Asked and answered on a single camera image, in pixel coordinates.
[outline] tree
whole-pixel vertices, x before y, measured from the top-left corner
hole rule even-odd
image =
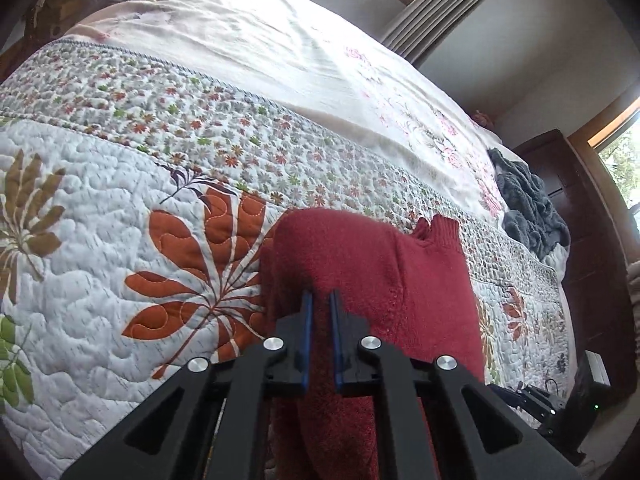
[[[633,196],[640,189],[640,146],[633,132],[634,128],[630,128],[600,152],[600,158],[629,206],[633,205]]]

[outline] red knit fabric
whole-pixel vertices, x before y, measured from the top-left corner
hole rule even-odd
[[[262,248],[260,273],[270,319],[296,312],[314,292],[309,391],[274,403],[280,480],[378,477],[373,404],[334,393],[328,294],[368,319],[371,333],[412,358],[456,357],[484,380],[476,302],[458,223],[436,215],[409,236],[351,213],[307,209],[281,219]]]

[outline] floral quilt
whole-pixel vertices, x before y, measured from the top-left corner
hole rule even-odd
[[[209,76],[45,47],[0,87],[0,182],[0,413],[45,479],[189,359],[262,338],[260,247],[288,208],[456,218],[486,380],[565,392],[551,268],[408,170]]]

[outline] green leaf pattern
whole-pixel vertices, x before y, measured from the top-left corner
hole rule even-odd
[[[6,413],[6,404],[18,408],[21,399],[33,404],[31,372],[18,357],[28,336],[29,330],[22,344],[17,345],[15,321],[11,316],[0,315],[0,415]]]

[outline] wooden headboard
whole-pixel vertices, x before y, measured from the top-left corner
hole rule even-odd
[[[562,287],[567,296],[578,360],[602,355],[611,382],[610,403],[636,390],[636,340],[626,288],[626,263],[614,223],[571,145],[558,130],[514,150],[539,175],[571,233]]]

